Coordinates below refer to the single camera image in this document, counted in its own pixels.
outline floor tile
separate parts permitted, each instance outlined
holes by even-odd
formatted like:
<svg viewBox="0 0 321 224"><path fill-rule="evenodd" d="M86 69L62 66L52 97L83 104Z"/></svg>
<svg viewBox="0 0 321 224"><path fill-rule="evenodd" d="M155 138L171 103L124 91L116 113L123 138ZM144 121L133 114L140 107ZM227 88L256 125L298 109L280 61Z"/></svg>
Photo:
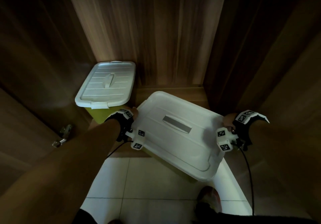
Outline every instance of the floor tile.
<svg viewBox="0 0 321 224"><path fill-rule="evenodd" d="M120 220L126 224L191 223L194 204L191 200L123 199Z"/></svg>
<svg viewBox="0 0 321 224"><path fill-rule="evenodd" d="M222 201L222 212L226 214L250 216L252 209L247 201Z"/></svg>
<svg viewBox="0 0 321 224"><path fill-rule="evenodd" d="M98 224L119 218L122 199L86 198L81 209L87 211Z"/></svg>
<svg viewBox="0 0 321 224"><path fill-rule="evenodd" d="M87 197L122 198L129 158L108 158L102 165Z"/></svg>
<svg viewBox="0 0 321 224"><path fill-rule="evenodd" d="M124 198L195 200L203 182L189 182L154 158L131 158Z"/></svg>
<svg viewBox="0 0 321 224"><path fill-rule="evenodd" d="M247 201L225 159L220 163L213 181L221 200Z"/></svg>

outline wrist strap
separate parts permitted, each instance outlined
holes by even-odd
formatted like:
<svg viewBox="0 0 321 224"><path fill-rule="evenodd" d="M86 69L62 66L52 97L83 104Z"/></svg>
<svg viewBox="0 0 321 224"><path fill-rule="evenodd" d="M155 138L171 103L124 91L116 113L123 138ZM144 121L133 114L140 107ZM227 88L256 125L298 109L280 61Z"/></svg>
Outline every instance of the wrist strap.
<svg viewBox="0 0 321 224"><path fill-rule="evenodd" d="M120 124L120 133L116 139L117 142L121 142L128 137L125 135L127 131L131 130L132 123L134 122L133 113L127 109L120 109L117 112L110 114L105 120L116 119Z"/></svg>
<svg viewBox="0 0 321 224"><path fill-rule="evenodd" d="M270 123L267 120L266 116L251 110L246 110L244 112L239 113L233 121L233 124L236 128L236 133L240 139L245 141L245 145L252 144L248 131L250 129L251 124L257 120L262 120Z"/></svg>

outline person's right arm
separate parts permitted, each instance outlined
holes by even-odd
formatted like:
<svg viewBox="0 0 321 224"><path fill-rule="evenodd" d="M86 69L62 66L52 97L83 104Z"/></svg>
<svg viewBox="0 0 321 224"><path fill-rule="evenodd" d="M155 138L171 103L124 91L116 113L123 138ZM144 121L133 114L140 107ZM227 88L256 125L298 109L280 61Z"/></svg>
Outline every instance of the person's right arm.
<svg viewBox="0 0 321 224"><path fill-rule="evenodd" d="M224 125L233 126L234 117L227 117ZM249 136L249 151L258 148L277 177L321 223L321 140L261 120L250 126Z"/></svg>

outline plastic storage bin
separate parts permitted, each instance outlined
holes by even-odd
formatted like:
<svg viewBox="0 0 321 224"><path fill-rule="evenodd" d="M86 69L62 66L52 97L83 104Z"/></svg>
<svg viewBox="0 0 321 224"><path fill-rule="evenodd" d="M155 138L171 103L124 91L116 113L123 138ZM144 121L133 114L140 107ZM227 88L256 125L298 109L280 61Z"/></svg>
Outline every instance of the plastic storage bin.
<svg viewBox="0 0 321 224"><path fill-rule="evenodd" d="M216 144L223 116L168 93L153 93L132 128L145 132L142 150L199 181L214 177L224 153Z"/></svg>
<svg viewBox="0 0 321 224"><path fill-rule="evenodd" d="M77 93L75 102L85 107L99 124L130 99L136 65L128 61L96 64Z"/></svg>

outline metal hinge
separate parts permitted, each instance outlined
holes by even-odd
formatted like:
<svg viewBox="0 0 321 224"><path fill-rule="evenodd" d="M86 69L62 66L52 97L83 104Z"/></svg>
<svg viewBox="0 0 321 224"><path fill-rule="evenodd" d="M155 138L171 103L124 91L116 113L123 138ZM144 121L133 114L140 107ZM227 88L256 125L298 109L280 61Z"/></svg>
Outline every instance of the metal hinge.
<svg viewBox="0 0 321 224"><path fill-rule="evenodd" d="M59 136L62 138L62 140L56 140L52 143L52 146L55 148L62 146L67 141L72 128L73 126L71 124L67 125L66 127L62 127L59 132Z"/></svg>

